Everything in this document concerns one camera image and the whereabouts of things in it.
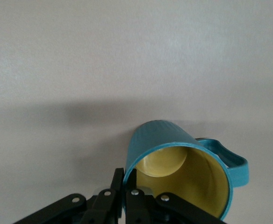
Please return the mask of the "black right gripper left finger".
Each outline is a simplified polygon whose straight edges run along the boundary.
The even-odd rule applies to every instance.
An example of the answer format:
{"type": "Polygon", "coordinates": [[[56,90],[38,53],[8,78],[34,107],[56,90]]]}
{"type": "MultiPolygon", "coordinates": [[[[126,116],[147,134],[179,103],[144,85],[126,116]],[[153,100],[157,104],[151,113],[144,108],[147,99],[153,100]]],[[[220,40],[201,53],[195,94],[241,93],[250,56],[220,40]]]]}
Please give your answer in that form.
{"type": "Polygon", "coordinates": [[[122,214],[124,169],[115,169],[111,185],[86,199],[70,194],[22,219],[17,224],[116,224],[122,214]]]}

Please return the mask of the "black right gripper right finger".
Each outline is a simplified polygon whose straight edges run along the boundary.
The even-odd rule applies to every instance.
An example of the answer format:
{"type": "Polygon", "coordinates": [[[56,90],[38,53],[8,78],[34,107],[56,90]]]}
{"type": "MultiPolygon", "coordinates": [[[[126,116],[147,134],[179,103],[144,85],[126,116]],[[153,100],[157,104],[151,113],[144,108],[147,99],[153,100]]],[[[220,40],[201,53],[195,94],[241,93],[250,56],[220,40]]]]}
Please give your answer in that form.
{"type": "Polygon", "coordinates": [[[125,184],[125,221],[127,224],[223,224],[190,202],[169,192],[157,197],[146,195],[137,187],[137,170],[133,169],[125,184]]]}

